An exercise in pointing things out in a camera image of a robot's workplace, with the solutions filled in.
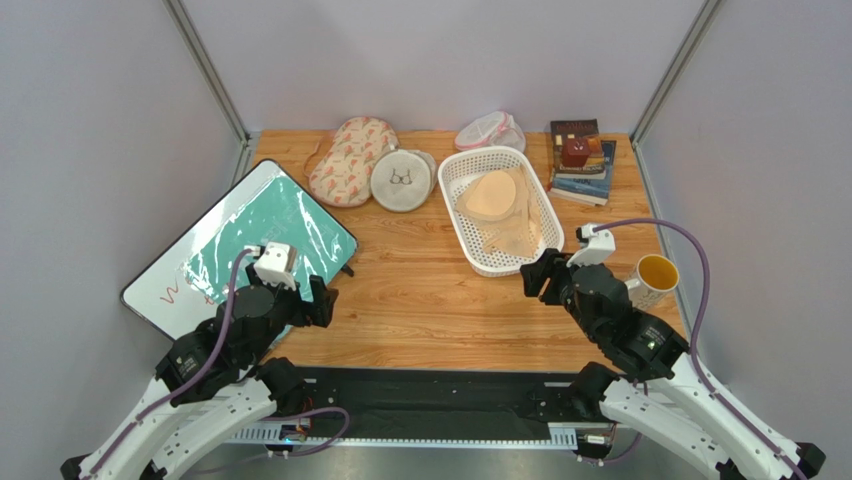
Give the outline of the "round white mesh laundry bag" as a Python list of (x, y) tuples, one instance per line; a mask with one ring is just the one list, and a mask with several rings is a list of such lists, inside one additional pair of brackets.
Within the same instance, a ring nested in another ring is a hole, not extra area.
[(437, 168), (433, 156), (426, 152), (392, 150), (376, 162), (370, 175), (372, 197), (391, 212), (416, 210), (432, 193)]

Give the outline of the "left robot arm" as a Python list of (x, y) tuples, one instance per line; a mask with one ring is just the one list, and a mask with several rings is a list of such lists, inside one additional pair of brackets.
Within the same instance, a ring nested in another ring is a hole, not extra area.
[(288, 326), (326, 328), (338, 297), (312, 275), (297, 283), (251, 275), (229, 289), (214, 317), (179, 337), (143, 396), (95, 451), (67, 459), (65, 479), (178, 479), (243, 427), (302, 406), (305, 382), (287, 359), (260, 362)]

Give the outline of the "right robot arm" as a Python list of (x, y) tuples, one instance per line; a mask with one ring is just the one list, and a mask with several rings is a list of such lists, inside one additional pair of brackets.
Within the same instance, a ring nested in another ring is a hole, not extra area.
[(547, 249), (520, 268), (524, 293), (559, 306), (614, 368), (591, 362), (568, 388), (584, 417), (627, 425), (717, 479), (812, 479), (825, 463), (757, 418), (691, 354), (665, 321), (636, 308), (604, 265), (577, 266)]

